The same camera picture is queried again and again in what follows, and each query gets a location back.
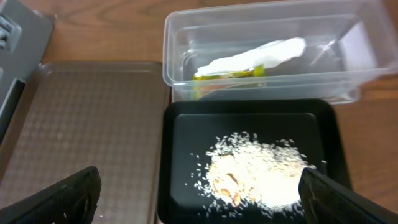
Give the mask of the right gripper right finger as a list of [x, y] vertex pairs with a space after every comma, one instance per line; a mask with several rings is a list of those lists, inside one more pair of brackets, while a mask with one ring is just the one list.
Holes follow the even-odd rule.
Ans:
[[397, 214], [315, 169], [305, 168], [298, 191], [309, 224], [393, 224]]

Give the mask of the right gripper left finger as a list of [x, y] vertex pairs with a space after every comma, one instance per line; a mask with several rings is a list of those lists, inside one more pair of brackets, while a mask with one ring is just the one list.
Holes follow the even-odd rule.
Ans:
[[87, 168], [1, 209], [4, 224], [90, 224], [100, 198], [97, 167]]

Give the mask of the green orange snack wrapper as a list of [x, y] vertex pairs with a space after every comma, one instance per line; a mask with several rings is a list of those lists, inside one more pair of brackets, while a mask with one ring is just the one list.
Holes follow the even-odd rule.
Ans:
[[[250, 68], [249, 70], [244, 71], [235, 71], [235, 72], [227, 72], [227, 73], [220, 73], [220, 74], [211, 74], [211, 75], [194, 75], [193, 80], [225, 80], [225, 79], [234, 79], [234, 78], [253, 78], [253, 77], [265, 77], [266, 72], [264, 70], [263, 65], [256, 66], [255, 68]], [[193, 100], [199, 100], [203, 98], [205, 95], [210, 94], [216, 90], [220, 89], [228, 89], [232, 87], [239, 86], [238, 83], [230, 83], [230, 84], [218, 84], [218, 85], [207, 85], [207, 86], [200, 86], [195, 85], [193, 87]]]

